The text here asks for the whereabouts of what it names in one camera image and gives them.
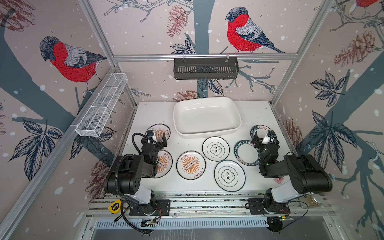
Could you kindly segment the green band plate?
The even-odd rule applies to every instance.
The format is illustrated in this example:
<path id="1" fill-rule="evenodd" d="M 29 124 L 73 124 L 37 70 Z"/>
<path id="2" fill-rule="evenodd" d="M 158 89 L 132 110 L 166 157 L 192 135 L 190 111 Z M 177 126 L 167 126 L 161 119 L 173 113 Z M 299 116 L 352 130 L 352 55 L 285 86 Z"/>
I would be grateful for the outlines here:
<path id="1" fill-rule="evenodd" d="M 260 150 L 250 140 L 241 140 L 234 146 L 234 155 L 243 165 L 254 167 L 260 164 Z"/>
<path id="2" fill-rule="evenodd" d="M 253 141 L 253 136 L 254 136 L 254 133 L 257 132 L 258 133 L 258 137 L 259 139 L 264 139 L 265 136 L 268 136 L 268 131 L 269 130 L 272 130 L 271 128 L 269 128 L 268 126 L 265 126 L 265 125 L 256 125 L 256 126 L 253 126 L 251 128 L 251 131 L 250 131 L 250 135 L 251 135 L 251 138 L 252 138 L 252 141 Z"/>

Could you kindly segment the white green-rim plate front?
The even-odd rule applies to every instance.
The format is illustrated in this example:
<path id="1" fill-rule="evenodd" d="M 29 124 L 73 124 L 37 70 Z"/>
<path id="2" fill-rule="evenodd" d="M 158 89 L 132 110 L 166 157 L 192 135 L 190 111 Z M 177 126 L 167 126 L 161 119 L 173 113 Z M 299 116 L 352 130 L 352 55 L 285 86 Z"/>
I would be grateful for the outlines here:
<path id="1" fill-rule="evenodd" d="M 231 193 L 241 190 L 246 182 L 243 168 L 231 160 L 221 161 L 216 165 L 214 178 L 221 189 Z"/>

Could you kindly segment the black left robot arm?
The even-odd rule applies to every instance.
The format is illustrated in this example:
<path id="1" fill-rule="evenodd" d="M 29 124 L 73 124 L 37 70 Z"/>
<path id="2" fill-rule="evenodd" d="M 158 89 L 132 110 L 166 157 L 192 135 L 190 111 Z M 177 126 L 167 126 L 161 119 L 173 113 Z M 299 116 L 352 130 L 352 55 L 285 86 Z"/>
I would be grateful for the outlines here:
<path id="1" fill-rule="evenodd" d="M 117 156 L 104 182 L 104 191 L 120 198 L 143 215 L 157 210 L 152 190 L 141 184 L 143 178 L 155 178 L 158 173 L 159 151 L 167 144 L 166 134 L 149 129 L 145 134 L 132 134 L 137 154 Z"/>

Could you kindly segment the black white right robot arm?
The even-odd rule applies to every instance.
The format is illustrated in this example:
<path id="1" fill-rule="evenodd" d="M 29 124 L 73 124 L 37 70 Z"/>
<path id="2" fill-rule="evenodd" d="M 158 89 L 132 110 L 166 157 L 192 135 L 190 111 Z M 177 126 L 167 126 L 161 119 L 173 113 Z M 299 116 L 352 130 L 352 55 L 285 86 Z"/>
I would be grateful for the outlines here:
<path id="1" fill-rule="evenodd" d="M 333 189 L 331 178 L 312 155 L 286 154 L 278 161 L 280 142 L 274 131 L 267 131 L 264 138 L 252 134 L 251 144 L 260 151 L 259 169 L 264 178 L 290 177 L 288 182 L 265 192 L 263 207 L 267 213 L 283 209 L 291 200 Z"/>

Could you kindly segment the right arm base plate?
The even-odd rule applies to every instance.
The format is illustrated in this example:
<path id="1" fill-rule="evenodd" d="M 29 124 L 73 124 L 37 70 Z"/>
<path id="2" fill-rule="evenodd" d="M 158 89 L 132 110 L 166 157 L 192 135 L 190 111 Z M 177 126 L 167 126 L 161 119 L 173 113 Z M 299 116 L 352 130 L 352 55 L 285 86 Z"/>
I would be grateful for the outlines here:
<path id="1" fill-rule="evenodd" d="M 264 199 L 248 199 L 246 204 L 252 215 L 290 215 L 288 204 L 276 203 L 273 200 L 265 203 Z"/>

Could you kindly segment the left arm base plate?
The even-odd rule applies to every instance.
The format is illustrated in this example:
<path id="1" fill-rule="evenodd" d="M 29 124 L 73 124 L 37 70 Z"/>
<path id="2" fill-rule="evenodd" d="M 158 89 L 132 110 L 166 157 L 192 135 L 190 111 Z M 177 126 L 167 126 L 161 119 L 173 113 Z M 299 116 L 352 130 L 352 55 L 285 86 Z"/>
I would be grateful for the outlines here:
<path id="1" fill-rule="evenodd" d="M 154 205 L 138 205 L 130 208 L 130 217 L 159 217 L 169 216 L 171 208 L 170 200 L 156 200 Z"/>

